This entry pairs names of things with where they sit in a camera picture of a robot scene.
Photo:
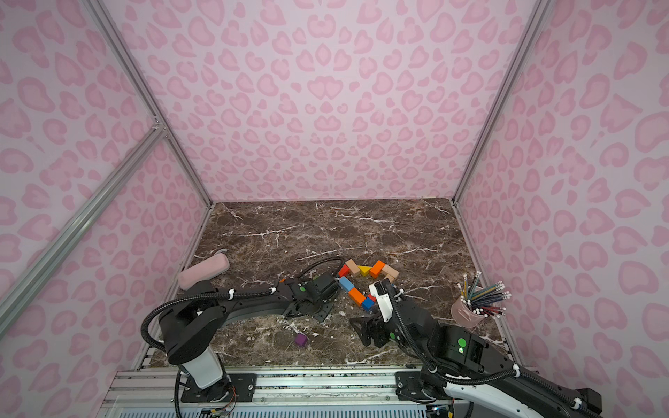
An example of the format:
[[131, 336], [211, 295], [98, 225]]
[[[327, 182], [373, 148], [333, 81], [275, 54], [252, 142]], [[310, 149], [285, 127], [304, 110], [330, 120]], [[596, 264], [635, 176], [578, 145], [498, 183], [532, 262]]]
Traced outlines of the bundle of pencils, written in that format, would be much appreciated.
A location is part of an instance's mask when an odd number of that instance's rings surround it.
[[481, 282], [482, 277], [479, 271], [472, 276], [463, 275], [463, 282], [459, 284], [460, 301], [474, 315], [499, 319], [506, 314], [503, 303], [512, 298], [512, 292], [501, 281], [486, 287]]

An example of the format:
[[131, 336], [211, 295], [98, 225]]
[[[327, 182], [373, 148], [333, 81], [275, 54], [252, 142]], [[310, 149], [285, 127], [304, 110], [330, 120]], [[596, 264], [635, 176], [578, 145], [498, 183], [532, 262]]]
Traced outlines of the blue cube block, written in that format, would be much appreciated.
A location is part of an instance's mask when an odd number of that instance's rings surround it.
[[366, 312], [370, 312], [371, 309], [373, 308], [374, 304], [375, 304], [375, 302], [374, 302], [372, 299], [370, 299], [369, 297], [367, 297], [367, 298], [362, 302], [361, 307], [362, 307], [362, 309], [365, 310]]

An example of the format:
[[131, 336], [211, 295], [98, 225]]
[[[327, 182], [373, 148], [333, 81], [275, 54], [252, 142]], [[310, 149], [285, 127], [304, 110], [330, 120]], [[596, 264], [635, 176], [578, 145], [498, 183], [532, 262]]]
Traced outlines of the light blue block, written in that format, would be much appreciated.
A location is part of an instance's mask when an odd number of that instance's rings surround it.
[[339, 285], [347, 292], [349, 293], [352, 289], [355, 288], [355, 285], [346, 277], [341, 277], [338, 280]]

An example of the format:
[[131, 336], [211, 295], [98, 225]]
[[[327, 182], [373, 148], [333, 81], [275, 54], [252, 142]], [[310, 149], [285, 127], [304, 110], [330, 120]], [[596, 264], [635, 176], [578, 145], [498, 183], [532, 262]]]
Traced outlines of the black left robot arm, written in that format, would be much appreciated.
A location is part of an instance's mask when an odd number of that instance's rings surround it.
[[187, 385], [190, 390], [226, 389], [230, 379], [211, 347], [219, 329], [229, 322], [268, 315], [312, 316], [322, 322], [340, 290], [337, 275], [344, 266], [342, 257], [326, 258], [267, 287], [225, 290], [203, 280], [181, 297], [154, 308], [139, 332], [150, 347], [164, 353], [171, 365], [193, 380]]

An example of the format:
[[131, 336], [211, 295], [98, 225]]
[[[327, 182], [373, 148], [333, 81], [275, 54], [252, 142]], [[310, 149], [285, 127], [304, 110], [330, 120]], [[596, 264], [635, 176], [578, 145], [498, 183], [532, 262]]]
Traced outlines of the pink pencil case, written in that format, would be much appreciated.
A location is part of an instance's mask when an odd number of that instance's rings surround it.
[[226, 273], [229, 268], [230, 261], [226, 254], [214, 254], [197, 265], [183, 270], [178, 276], [179, 288], [186, 291], [198, 282], [211, 280], [222, 273]]

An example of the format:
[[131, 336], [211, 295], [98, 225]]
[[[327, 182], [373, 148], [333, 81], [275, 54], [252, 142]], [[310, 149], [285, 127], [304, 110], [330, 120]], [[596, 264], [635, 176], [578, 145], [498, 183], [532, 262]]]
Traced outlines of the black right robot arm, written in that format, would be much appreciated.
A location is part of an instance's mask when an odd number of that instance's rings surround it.
[[350, 320], [364, 346], [394, 342], [423, 365], [415, 386], [397, 390], [412, 402], [469, 401], [503, 417], [599, 417], [602, 396], [569, 389], [519, 365], [467, 329], [443, 324], [414, 301], [377, 297], [368, 315]]

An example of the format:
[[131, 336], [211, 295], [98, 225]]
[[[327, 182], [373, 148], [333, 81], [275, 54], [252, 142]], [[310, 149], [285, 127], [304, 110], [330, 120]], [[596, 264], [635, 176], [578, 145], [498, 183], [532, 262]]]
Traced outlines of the purple cube block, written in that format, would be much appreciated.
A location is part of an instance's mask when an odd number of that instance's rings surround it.
[[306, 347], [306, 346], [308, 345], [308, 343], [309, 343], [308, 336], [306, 336], [306, 334], [303, 334], [303, 333], [298, 333], [298, 334], [296, 335], [295, 339], [294, 339], [294, 343], [295, 343], [298, 347], [304, 348], [304, 347]]

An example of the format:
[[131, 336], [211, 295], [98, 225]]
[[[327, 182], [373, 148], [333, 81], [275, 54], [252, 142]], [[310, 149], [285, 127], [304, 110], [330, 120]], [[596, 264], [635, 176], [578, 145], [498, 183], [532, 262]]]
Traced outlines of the orange block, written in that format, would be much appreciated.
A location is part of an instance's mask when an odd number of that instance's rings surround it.
[[359, 291], [357, 288], [353, 287], [348, 291], [348, 296], [358, 305], [362, 306], [364, 301], [366, 301], [366, 296]]
[[376, 263], [370, 268], [369, 275], [376, 279], [385, 268], [386, 264], [383, 261], [376, 261]]

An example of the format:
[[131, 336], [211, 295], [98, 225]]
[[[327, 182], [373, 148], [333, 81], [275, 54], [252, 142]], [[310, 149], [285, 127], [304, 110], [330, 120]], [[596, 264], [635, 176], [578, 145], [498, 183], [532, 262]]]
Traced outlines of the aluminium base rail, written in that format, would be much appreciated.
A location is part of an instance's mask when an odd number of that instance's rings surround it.
[[176, 402], [174, 369], [121, 372], [113, 380], [100, 417], [536, 417], [494, 388], [455, 386], [447, 398], [417, 403], [412, 390], [397, 390], [418, 376], [410, 367], [231, 367], [240, 383], [235, 401]]

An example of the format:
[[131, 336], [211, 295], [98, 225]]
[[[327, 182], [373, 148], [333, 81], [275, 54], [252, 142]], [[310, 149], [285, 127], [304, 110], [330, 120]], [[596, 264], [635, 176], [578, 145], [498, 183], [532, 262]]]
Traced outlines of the natural wood block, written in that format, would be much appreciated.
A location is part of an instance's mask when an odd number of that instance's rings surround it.
[[362, 273], [362, 270], [360, 270], [360, 267], [353, 260], [346, 261], [345, 266], [348, 268], [348, 271], [349, 271], [347, 276], [357, 277], [357, 276], [360, 276], [361, 273]]
[[384, 265], [382, 272], [389, 277], [390, 281], [394, 281], [399, 277], [399, 272], [389, 265]]

